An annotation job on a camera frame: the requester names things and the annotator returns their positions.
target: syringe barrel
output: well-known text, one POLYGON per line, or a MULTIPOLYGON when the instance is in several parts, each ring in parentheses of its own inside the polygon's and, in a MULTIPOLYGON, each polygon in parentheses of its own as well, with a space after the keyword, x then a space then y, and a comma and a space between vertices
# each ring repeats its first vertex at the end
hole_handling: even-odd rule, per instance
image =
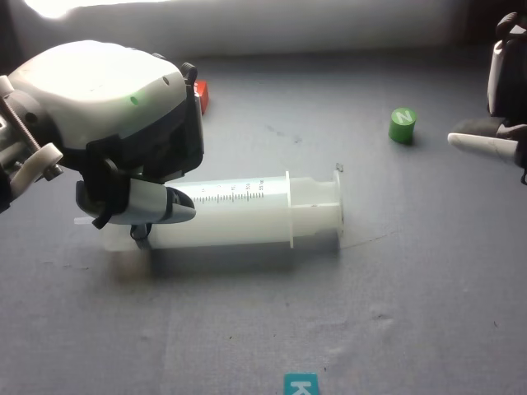
MULTIPOLYGON (((310 178, 271 177, 206 183, 169 183, 190 196, 196 207, 191 221, 153 225, 148 242, 153 249, 224 244, 289 242, 294 236, 322 229, 342 229, 340 184, 310 178)), ((129 226, 108 224, 105 249, 137 249, 129 226)))

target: bright light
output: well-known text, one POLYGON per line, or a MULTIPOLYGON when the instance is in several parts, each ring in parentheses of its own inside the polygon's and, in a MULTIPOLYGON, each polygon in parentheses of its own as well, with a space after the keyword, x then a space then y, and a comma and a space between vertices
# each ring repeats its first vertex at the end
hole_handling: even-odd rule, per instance
POLYGON ((26 0, 26 4, 46 18, 60 18, 74 8, 125 4, 129 2, 168 2, 170 0, 26 0))

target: red block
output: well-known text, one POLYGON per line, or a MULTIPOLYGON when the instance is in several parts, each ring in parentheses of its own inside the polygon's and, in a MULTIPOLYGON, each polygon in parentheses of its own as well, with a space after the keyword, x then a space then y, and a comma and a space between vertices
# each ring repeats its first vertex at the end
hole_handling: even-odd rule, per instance
POLYGON ((196 80, 194 83, 194 90, 199 96, 199 102, 201 103, 201 114, 205 114, 205 110, 208 105, 208 88, 205 80, 196 80))

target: teal block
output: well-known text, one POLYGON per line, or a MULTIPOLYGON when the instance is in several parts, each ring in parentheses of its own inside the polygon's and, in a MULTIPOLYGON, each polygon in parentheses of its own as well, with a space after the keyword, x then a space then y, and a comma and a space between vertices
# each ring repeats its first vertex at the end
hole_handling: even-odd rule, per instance
POLYGON ((316 373, 286 373, 283 376, 284 395, 319 395, 316 373))

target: green bottle cap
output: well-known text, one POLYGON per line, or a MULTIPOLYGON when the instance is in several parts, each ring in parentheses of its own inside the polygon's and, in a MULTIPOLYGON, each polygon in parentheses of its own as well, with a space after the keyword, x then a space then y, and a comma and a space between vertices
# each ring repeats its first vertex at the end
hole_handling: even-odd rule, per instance
POLYGON ((389 137, 395 142, 409 144, 413 139, 413 128, 416 121, 417 115, 413 110, 404 107, 394 110, 389 123, 389 137))

